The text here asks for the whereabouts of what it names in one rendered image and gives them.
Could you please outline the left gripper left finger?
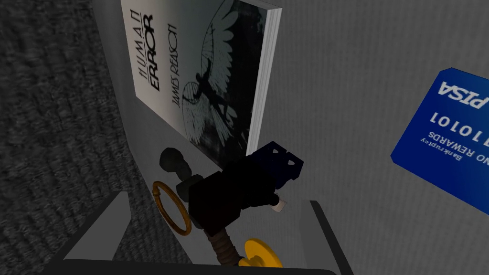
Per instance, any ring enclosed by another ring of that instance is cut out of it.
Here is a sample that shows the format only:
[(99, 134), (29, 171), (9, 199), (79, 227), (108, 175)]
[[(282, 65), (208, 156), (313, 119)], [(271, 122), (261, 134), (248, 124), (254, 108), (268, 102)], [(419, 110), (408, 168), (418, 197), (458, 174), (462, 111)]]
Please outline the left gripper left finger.
[(128, 193), (111, 193), (87, 216), (83, 225), (68, 239), (45, 268), (54, 268), (64, 259), (113, 259), (131, 219)]

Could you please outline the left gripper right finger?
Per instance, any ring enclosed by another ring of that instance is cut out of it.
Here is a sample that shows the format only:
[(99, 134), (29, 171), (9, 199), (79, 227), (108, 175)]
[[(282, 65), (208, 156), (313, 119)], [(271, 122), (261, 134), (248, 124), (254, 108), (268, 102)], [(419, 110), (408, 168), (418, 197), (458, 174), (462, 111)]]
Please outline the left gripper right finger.
[(307, 269), (325, 270), (325, 275), (354, 275), (318, 201), (302, 201), (301, 240)]

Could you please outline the grey table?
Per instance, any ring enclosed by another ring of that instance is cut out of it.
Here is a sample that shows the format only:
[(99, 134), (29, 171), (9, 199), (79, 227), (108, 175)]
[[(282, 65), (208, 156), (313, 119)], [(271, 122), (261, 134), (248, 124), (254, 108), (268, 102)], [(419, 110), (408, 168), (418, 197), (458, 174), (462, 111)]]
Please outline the grey table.
[(307, 267), (300, 217), (321, 204), (354, 275), (489, 275), (489, 216), (395, 165), (437, 74), (489, 79), (489, 0), (269, 0), (282, 7), (259, 139), (304, 161), (281, 212), (228, 227)]

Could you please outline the blue plastic card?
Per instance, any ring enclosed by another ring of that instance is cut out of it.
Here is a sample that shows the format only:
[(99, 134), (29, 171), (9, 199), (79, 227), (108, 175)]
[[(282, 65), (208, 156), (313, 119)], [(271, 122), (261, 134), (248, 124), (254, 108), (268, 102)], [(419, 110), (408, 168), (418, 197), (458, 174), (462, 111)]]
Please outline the blue plastic card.
[(391, 159), (489, 215), (489, 80), (441, 71)]

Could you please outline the black and white book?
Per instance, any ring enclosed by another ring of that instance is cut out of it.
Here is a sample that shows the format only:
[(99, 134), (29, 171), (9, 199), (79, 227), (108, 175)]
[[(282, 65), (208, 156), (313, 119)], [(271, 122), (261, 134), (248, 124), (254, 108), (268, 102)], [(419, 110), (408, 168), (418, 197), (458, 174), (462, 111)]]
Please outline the black and white book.
[(220, 168), (256, 152), (282, 8), (120, 3), (137, 98)]

